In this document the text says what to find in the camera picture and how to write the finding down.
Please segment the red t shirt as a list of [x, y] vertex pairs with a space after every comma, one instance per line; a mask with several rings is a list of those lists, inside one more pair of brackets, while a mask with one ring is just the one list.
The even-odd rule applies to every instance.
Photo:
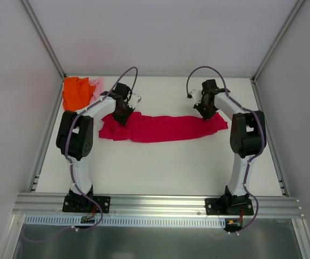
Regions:
[[124, 126], [112, 115], [105, 116], [99, 137], [114, 141], [156, 143], [198, 139], [226, 129], [228, 124], [218, 113], [206, 121], [191, 115], [152, 117], [134, 112]]

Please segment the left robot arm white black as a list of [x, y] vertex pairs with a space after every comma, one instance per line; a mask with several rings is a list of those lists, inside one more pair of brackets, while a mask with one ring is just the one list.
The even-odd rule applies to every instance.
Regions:
[[95, 122], [107, 115], [122, 126], [126, 125], [141, 96], [122, 83], [107, 92], [87, 107], [78, 111], [65, 111], [62, 115], [56, 146], [65, 156], [72, 185], [63, 203], [63, 212], [88, 213], [93, 210], [93, 184], [89, 175], [87, 156], [93, 148]]

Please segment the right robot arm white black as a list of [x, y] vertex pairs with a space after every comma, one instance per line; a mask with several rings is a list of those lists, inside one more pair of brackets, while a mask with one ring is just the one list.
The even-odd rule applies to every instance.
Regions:
[[238, 103], [226, 88], [219, 88], [214, 79], [202, 83], [201, 90], [187, 94], [205, 120], [219, 111], [231, 120], [230, 147], [234, 153], [232, 174], [224, 194], [218, 199], [206, 199], [208, 215], [253, 215], [248, 190], [249, 176], [255, 159], [266, 147], [265, 116]]

